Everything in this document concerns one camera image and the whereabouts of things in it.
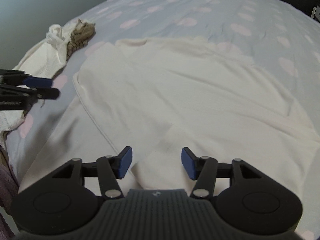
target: mattress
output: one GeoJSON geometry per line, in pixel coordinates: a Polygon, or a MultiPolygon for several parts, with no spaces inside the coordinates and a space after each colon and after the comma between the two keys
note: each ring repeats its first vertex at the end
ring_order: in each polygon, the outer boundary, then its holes
{"type": "MultiPolygon", "coordinates": [[[[95,22],[97,33],[55,80],[60,98],[34,105],[24,124],[8,136],[10,165],[20,190],[70,158],[89,162],[115,154],[86,115],[72,77],[95,50],[120,39],[202,36],[221,51],[251,57],[290,91],[320,133],[320,26],[289,4],[279,0],[108,0],[80,18],[95,22]]],[[[319,164],[317,153],[305,182],[304,213],[297,228],[305,239],[320,235],[319,164]]],[[[86,185],[97,192],[92,180],[86,185]]],[[[123,189],[139,187],[131,175],[120,183],[123,189]]]]}

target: white garment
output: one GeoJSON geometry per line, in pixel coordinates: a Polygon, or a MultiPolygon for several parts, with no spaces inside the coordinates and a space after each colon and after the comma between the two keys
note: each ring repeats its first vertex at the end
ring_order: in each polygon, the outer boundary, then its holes
{"type": "Polygon", "coordinates": [[[86,111],[116,152],[133,148],[143,188],[193,183],[181,149],[241,158],[300,198],[320,138],[297,100],[252,59],[196,39],[107,43],[74,76],[86,111]]]}
{"type": "MultiPolygon", "coordinates": [[[[51,25],[46,38],[33,46],[15,66],[14,70],[23,70],[35,77],[52,78],[67,64],[67,44],[78,21],[72,21],[61,27],[51,25]]],[[[0,144],[5,148],[3,131],[16,129],[24,121],[22,110],[0,111],[0,144]]]]}

